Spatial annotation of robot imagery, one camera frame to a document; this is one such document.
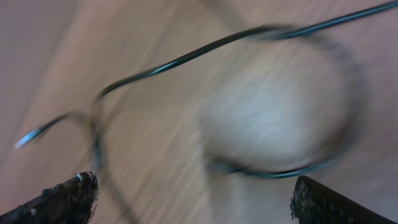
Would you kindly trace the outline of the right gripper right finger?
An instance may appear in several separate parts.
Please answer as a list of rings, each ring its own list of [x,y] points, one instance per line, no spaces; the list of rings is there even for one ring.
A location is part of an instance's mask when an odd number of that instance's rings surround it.
[[[290,209],[300,224],[397,224],[306,175],[296,181]]]

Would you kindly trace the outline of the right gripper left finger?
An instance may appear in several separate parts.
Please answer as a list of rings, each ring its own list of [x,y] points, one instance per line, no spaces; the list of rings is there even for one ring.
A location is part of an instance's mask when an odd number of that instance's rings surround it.
[[[97,194],[96,174],[80,172],[2,214],[1,224],[86,224],[92,218]]]

